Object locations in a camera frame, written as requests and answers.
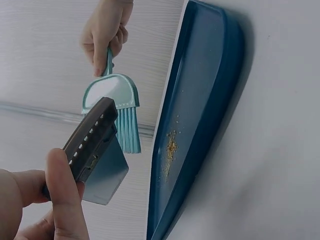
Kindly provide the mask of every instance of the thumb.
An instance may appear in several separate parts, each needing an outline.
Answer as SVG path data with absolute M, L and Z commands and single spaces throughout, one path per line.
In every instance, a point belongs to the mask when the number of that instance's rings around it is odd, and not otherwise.
M 109 39 L 93 38 L 94 55 L 93 66 L 94 76 L 100 77 L 107 66 L 107 48 L 109 45 Z

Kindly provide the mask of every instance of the crumbs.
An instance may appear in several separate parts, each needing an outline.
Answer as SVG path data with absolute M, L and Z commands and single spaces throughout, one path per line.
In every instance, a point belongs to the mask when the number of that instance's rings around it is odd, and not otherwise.
M 166 146 L 167 155 L 166 155 L 165 165 L 163 168 L 163 173 L 164 173 L 164 177 L 165 177 L 166 181 L 167 181 L 169 173 L 170 173 L 171 164 L 172 164 L 173 160 L 175 160 L 174 154 L 178 149 L 178 145 L 175 141 L 176 134 L 177 134 L 176 131 L 173 130 L 172 132 L 169 132 L 166 135 L 169 138 L 168 145 Z

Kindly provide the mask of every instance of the finger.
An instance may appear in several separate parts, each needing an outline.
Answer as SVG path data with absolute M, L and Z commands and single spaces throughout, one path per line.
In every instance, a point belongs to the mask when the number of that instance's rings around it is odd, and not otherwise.
M 123 34 L 122 30 L 120 29 L 120 27 L 118 29 L 118 32 L 116 33 L 116 36 L 118 37 L 118 41 L 121 44 L 123 44 L 123 42 L 124 42 L 124 34 Z
M 20 191 L 23 208 L 32 203 L 45 203 L 48 201 L 41 193 L 42 187 L 46 182 L 44 171 L 13 172 L 12 177 Z
M 77 182 L 80 199 L 84 195 L 84 184 Z M 18 232 L 15 240 L 52 240 L 55 235 L 54 214 L 50 210 L 39 222 Z
M 85 56 L 88 58 L 89 62 L 94 64 L 94 54 L 95 54 L 95 46 L 93 43 L 83 43 L 82 49 L 85 53 Z
M 125 44 L 128 41 L 129 32 L 122 24 L 120 24 L 120 30 L 122 31 L 122 34 L 123 34 L 123 42 L 122 43 Z
M 52 201 L 55 237 L 89 239 L 77 185 L 63 150 L 49 152 L 45 178 Z M 83 192 L 84 184 L 78 184 Z
M 94 54 L 93 54 L 93 66 L 94 76 L 100 77 L 107 64 L 107 47 L 109 45 L 109 39 L 99 36 L 93 37 L 94 42 Z
M 122 50 L 122 42 L 119 41 L 118 36 L 115 36 L 110 42 L 113 57 L 119 55 Z

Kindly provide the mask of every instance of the white wall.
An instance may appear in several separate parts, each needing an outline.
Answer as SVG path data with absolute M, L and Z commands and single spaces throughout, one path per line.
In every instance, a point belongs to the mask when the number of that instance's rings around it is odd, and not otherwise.
M 97 0 L 0 1 L 0 101 L 79 113 L 93 70 L 79 47 Z M 183 0 L 137 0 L 114 60 L 139 90 L 139 121 L 154 126 Z

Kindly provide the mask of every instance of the blue bristles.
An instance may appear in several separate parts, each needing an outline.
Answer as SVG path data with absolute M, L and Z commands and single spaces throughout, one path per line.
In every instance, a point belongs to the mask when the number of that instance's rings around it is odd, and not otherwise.
M 115 121 L 116 137 L 122 151 L 126 154 L 141 153 L 136 108 L 122 108 L 117 111 L 118 118 Z

